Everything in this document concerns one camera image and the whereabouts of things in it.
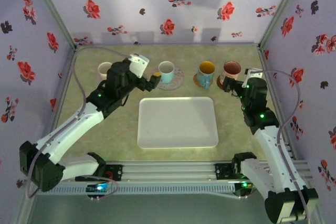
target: blue mug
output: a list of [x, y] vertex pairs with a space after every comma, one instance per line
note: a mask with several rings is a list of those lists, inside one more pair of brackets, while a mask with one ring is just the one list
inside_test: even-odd
[[159, 64], [158, 69], [159, 69], [159, 72], [161, 73], [160, 82], [168, 84], [173, 80], [175, 67], [172, 62], [162, 61]]
[[204, 61], [199, 65], [197, 82], [204, 89], [208, 90], [215, 75], [215, 65], [210, 61]]

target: white mug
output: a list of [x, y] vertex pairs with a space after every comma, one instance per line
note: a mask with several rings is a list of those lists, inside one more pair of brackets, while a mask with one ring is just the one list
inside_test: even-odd
[[161, 82], [170, 83], [174, 77], [174, 64], [170, 61], [162, 61], [159, 64], [159, 72], [161, 73]]
[[106, 80], [107, 70], [109, 70], [111, 68], [111, 66], [112, 66], [112, 63], [110, 63], [110, 62], [103, 62], [98, 66], [98, 74], [99, 74], [99, 77], [102, 81]]

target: wall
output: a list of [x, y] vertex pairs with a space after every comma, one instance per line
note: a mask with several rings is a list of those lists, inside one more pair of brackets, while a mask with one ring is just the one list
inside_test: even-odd
[[43, 136], [70, 47], [41, 0], [1, 0], [1, 6], [0, 223], [6, 224], [23, 194], [19, 147]]
[[[326, 223], [334, 223], [336, 203], [335, 15], [331, 0], [291, 0], [264, 48], [268, 69], [291, 73], [299, 82], [302, 102], [289, 131], [309, 163]], [[297, 91], [288, 78], [275, 77], [288, 116]]]
[[52, 0], [78, 44], [260, 42], [281, 0]]

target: pink mug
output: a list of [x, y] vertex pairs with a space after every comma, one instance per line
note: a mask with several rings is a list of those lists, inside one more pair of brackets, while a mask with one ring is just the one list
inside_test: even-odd
[[237, 80], [241, 70], [242, 68], [239, 63], [235, 61], [227, 61], [224, 63], [222, 73], [219, 76], [219, 82], [223, 85], [226, 76]]

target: mug handle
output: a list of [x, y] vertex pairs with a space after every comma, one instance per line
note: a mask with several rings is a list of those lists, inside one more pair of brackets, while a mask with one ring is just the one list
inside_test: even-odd
[[204, 89], [206, 89], [206, 90], [208, 90], [209, 89], [209, 87], [210, 87], [210, 77], [205, 77], [205, 82], [204, 82]]

